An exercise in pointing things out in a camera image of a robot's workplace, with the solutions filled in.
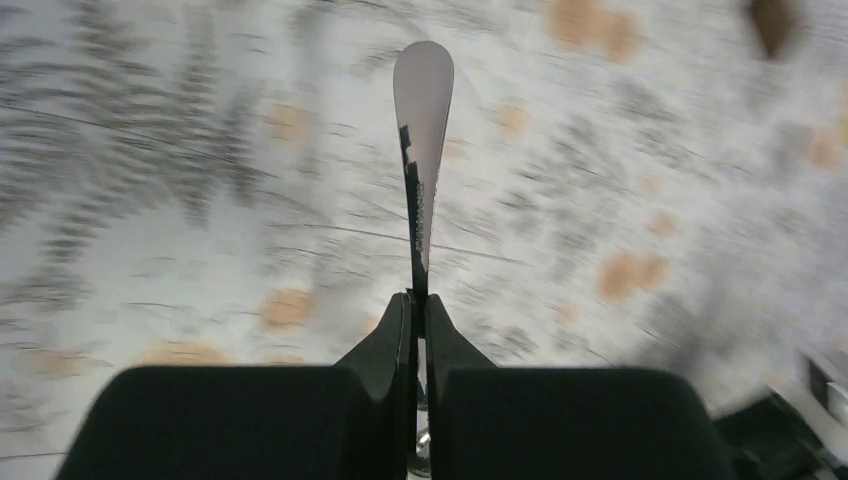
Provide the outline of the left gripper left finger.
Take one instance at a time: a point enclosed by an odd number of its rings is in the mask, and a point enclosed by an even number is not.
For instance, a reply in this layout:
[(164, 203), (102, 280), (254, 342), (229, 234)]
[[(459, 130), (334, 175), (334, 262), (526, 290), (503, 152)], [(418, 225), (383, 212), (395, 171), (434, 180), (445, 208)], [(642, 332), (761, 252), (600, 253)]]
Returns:
[(60, 479), (402, 479), (414, 450), (415, 304), (395, 294), (331, 365), (166, 366), (102, 389)]

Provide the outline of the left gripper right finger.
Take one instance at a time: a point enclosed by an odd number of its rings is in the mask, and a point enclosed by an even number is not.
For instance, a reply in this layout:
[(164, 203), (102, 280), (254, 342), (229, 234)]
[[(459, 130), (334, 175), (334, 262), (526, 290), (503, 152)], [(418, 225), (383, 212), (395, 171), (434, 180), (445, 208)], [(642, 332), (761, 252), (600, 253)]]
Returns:
[(728, 479), (692, 386), (636, 367), (499, 367), (423, 310), (436, 479)]

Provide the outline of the silver spoon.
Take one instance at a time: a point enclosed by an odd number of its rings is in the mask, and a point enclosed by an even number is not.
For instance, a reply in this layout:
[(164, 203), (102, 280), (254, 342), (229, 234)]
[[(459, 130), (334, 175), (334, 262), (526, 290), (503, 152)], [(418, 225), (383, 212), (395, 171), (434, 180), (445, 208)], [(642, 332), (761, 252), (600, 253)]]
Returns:
[(424, 306), (429, 295), (429, 260), (434, 205), (454, 87), (454, 62), (432, 40), (405, 47), (393, 69), (393, 94), (400, 140), (409, 223), (412, 284), (412, 346), (417, 407), (409, 472), (431, 476), (431, 435), (426, 411), (427, 380)]

